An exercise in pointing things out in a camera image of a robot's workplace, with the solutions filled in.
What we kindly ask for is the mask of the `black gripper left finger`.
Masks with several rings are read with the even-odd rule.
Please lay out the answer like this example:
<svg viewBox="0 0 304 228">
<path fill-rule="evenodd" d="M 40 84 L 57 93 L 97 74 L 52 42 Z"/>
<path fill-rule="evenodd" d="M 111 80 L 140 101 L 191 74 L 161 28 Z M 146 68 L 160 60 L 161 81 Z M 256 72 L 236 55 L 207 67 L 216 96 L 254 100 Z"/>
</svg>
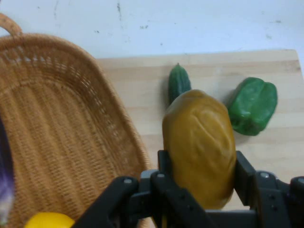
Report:
<svg viewBox="0 0 304 228">
<path fill-rule="evenodd" d="M 158 228 L 214 228 L 216 224 L 171 176 L 169 153 L 158 151 L 157 170 L 115 178 L 73 224 L 75 228 L 135 228 L 151 217 Z"/>
</svg>

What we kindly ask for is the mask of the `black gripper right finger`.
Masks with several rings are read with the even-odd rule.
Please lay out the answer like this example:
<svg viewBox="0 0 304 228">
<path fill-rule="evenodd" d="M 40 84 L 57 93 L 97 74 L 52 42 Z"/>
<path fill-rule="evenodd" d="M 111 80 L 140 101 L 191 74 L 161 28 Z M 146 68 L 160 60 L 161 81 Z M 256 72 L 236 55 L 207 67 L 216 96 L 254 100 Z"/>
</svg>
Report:
<svg viewBox="0 0 304 228">
<path fill-rule="evenodd" d="M 285 183 L 271 172 L 255 170 L 237 151 L 235 191 L 242 204 L 255 212 L 259 228 L 304 226 L 303 176 Z"/>
</svg>

